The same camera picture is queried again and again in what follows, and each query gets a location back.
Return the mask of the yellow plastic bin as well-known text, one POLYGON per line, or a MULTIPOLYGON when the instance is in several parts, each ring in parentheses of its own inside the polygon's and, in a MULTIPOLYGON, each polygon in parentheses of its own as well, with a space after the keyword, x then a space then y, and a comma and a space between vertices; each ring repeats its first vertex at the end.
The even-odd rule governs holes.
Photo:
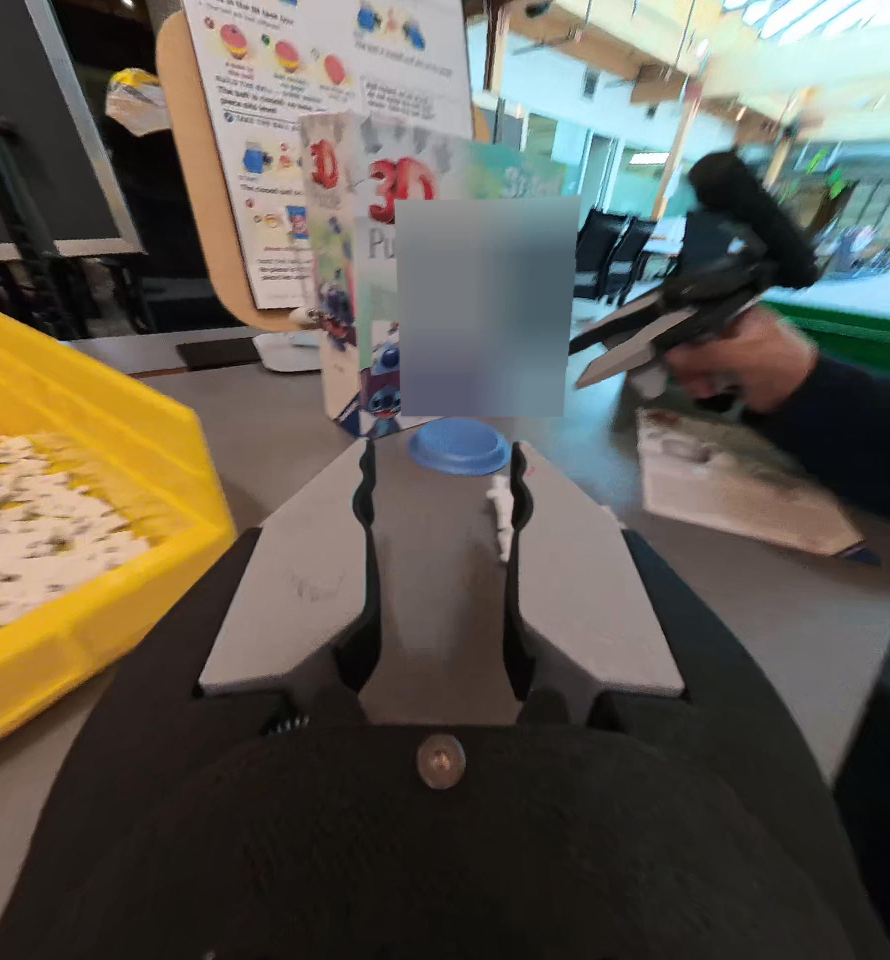
POLYGON ((0 436, 48 458, 150 549, 0 629, 0 740, 133 650, 235 540, 197 415, 0 314, 0 436))

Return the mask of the printed instruction sheet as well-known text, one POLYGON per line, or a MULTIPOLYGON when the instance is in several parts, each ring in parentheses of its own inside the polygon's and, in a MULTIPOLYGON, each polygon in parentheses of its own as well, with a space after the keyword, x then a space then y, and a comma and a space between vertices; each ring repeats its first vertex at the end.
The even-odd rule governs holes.
POLYGON ((470 139, 462 2, 182 3, 254 305, 310 306, 300 169, 309 114, 470 139))

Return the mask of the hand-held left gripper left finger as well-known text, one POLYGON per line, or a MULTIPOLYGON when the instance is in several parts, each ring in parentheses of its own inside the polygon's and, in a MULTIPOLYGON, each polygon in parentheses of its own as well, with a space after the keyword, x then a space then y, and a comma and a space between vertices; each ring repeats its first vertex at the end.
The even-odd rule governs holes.
POLYGON ((360 439, 260 526, 204 694, 360 692, 381 653, 375 444, 360 439))

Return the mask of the wooden display board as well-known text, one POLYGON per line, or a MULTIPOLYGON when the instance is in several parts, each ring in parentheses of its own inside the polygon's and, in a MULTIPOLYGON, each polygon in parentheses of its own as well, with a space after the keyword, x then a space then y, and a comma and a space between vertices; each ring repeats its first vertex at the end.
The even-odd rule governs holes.
POLYGON ((311 305, 272 310, 254 305, 183 7, 159 31, 156 58, 192 216, 220 303, 237 321, 274 341, 313 330, 318 318, 311 249, 311 305))

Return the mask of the pile of puzzle pieces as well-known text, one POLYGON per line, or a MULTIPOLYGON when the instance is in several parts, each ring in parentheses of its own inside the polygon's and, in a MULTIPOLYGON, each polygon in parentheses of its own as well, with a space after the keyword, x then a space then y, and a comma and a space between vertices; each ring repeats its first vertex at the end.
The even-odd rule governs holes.
POLYGON ((0 630, 146 554, 151 541, 45 453, 0 437, 0 630))

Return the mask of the black pad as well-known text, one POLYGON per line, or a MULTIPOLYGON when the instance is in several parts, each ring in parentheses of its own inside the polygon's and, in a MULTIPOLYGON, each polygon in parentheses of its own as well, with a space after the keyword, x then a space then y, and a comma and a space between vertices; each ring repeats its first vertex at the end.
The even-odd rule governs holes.
POLYGON ((176 344, 174 349, 190 373, 261 363, 254 338, 182 342, 176 344))

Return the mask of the black chair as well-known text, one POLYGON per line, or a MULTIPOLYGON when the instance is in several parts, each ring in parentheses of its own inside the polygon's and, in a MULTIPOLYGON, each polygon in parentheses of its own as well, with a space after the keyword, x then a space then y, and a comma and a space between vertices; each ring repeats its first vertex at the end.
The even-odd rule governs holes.
POLYGON ((575 249, 573 297, 596 302, 601 299, 607 272, 629 218, 623 214, 589 210, 578 234, 575 249))
POLYGON ((634 218, 616 247, 611 275, 616 282, 617 306, 623 306, 639 279, 647 258, 645 247, 654 234, 657 221, 634 218))

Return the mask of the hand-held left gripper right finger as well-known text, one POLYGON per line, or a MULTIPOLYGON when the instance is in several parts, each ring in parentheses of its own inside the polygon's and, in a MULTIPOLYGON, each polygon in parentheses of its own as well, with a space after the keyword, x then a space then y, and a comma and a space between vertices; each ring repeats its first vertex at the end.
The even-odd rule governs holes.
POLYGON ((509 488, 502 657, 515 698, 680 698, 684 680, 621 523, 527 442, 513 446, 509 488))

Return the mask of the white folded leaflet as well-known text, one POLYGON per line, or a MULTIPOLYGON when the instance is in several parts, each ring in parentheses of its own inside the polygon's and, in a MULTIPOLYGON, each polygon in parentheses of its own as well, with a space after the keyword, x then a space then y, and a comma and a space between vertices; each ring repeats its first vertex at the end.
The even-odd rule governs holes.
POLYGON ((882 560, 838 499, 750 430, 656 408, 636 412, 643 509, 816 557, 882 560))

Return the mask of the person's right forearm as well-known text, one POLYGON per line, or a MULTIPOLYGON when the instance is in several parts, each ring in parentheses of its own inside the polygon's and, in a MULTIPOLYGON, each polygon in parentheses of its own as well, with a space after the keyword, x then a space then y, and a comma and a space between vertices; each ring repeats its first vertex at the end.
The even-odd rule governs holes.
POLYGON ((741 421, 838 498, 890 521, 890 379, 819 354, 787 400, 741 421))

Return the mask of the cartoon printed puzzle box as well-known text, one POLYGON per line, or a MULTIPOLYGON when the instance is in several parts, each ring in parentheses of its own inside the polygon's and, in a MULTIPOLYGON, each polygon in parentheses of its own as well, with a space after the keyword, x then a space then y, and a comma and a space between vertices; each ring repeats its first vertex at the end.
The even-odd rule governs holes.
POLYGON ((300 125, 327 417, 378 439, 430 421, 401 400, 398 206, 566 197, 549 157, 354 112, 300 125))

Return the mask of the green plastic crate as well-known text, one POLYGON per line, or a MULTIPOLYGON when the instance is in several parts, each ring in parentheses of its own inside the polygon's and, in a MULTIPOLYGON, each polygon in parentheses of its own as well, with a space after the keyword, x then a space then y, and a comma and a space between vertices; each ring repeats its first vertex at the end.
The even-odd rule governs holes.
POLYGON ((890 356, 890 318, 774 299, 763 305, 784 317, 819 349, 864 367, 884 368, 890 356))

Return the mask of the dark monitor screen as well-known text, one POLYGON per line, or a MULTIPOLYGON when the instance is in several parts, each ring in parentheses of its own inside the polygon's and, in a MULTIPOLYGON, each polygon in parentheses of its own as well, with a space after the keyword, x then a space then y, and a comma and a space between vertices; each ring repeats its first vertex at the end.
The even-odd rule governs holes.
POLYGON ((0 1, 0 123, 33 220, 61 257, 144 253, 51 2, 0 1))

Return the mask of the assembled curved puzzle section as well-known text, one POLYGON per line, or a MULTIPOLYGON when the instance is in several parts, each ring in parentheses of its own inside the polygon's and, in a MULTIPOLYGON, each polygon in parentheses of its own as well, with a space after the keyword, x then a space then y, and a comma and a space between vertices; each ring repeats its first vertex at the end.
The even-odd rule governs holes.
POLYGON ((486 493, 496 523, 500 560, 508 564, 513 543, 524 558, 566 568, 606 561, 625 546, 625 526, 558 473, 527 472, 520 484, 499 474, 486 493))

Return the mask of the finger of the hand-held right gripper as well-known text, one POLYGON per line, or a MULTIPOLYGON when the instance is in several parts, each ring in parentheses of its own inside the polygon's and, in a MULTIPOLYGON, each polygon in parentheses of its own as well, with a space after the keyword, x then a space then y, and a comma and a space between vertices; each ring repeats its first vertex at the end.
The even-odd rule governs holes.
POLYGON ((691 342, 696 333, 691 317, 697 304, 696 288, 655 288, 574 336, 570 354, 600 346, 607 353, 636 340, 633 351, 667 352, 691 342))
POLYGON ((647 323, 631 325, 627 316, 602 322, 573 339, 573 353, 582 354, 593 346, 602 346, 604 353, 593 359, 574 383, 575 390, 584 390, 613 377, 646 366, 659 354, 657 342, 675 332, 691 319, 692 314, 664 314, 647 323))

